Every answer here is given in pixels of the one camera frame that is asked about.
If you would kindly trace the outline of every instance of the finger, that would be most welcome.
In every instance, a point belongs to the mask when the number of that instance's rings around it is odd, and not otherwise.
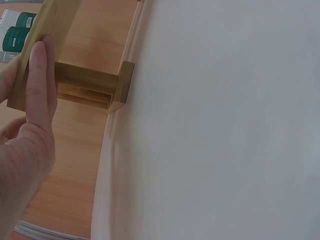
[[[0,71],[0,103],[8,99],[14,86],[18,69],[18,59],[18,56],[15,57],[5,69]]]
[[[31,51],[25,95],[27,123],[49,130],[51,122],[47,104],[47,53],[42,41],[36,42]]]
[[[26,118],[17,118],[0,128],[0,144],[5,144],[11,139],[15,139],[23,124],[26,123]]]
[[[45,45],[46,57],[47,57],[47,67],[46,67],[46,84],[47,84],[47,104],[49,110],[50,120],[54,118],[58,99],[57,99],[57,86],[55,78],[55,60],[56,60],[56,50],[55,42],[51,35],[46,35],[42,39]]]

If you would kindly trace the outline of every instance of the wooden stand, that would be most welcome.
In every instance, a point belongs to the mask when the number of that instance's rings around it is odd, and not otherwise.
[[[65,63],[55,63],[60,99],[108,109],[114,113],[127,102],[135,64],[124,61],[119,75],[94,71]]]
[[[52,35],[55,42],[56,60],[59,59],[72,22],[82,0],[45,0],[37,19],[24,44],[17,77],[7,106],[24,111],[28,61],[33,45],[44,35]],[[135,65],[124,61],[119,76],[57,62],[55,77],[60,83],[60,99],[108,109],[112,114],[127,101]]]

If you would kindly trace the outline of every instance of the wooden floor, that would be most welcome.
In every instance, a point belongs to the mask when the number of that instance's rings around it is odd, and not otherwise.
[[[60,62],[117,74],[137,2],[83,0]],[[37,12],[39,4],[1,4]],[[0,105],[0,126],[24,113]],[[23,220],[57,232],[90,238],[92,209],[106,110],[59,100],[53,121],[56,165]],[[12,240],[25,240],[14,234]]]
[[[12,233],[10,240],[32,240],[32,238],[14,232]]]

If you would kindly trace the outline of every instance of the white wall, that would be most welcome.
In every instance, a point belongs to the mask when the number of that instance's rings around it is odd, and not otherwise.
[[[104,143],[111,239],[320,239],[320,2],[144,8]]]

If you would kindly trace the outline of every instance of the hand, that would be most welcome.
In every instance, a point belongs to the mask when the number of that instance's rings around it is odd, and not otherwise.
[[[0,102],[14,85],[18,60],[0,73]],[[0,129],[0,239],[8,237],[55,163],[52,121],[57,108],[55,47],[51,36],[37,42],[29,61],[26,117]]]

